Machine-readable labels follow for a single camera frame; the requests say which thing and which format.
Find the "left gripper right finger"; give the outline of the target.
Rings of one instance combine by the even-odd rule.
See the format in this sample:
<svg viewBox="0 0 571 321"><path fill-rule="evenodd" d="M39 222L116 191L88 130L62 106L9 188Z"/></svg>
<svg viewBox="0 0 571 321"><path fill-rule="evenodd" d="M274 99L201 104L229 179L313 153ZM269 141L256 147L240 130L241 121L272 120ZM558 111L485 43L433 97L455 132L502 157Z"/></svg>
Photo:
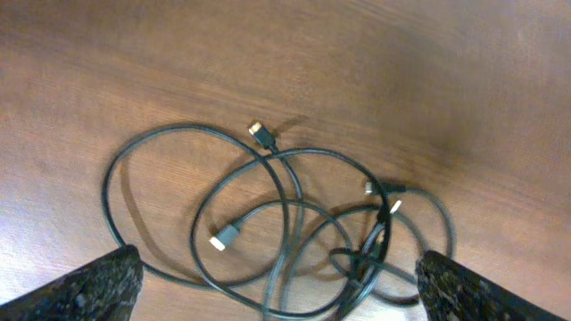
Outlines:
<svg viewBox="0 0 571 321"><path fill-rule="evenodd" d="M560 319L436 251L422 255L416 274L419 298L430 320Z"/></svg>

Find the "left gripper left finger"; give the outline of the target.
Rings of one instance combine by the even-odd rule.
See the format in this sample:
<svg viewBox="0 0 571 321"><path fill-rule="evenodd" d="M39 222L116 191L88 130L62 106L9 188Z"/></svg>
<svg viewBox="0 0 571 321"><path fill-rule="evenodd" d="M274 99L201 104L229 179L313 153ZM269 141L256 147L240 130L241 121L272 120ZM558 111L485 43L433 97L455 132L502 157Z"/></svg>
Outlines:
<svg viewBox="0 0 571 321"><path fill-rule="evenodd" d="M125 245L1 306L3 320L129 320L143 262Z"/></svg>

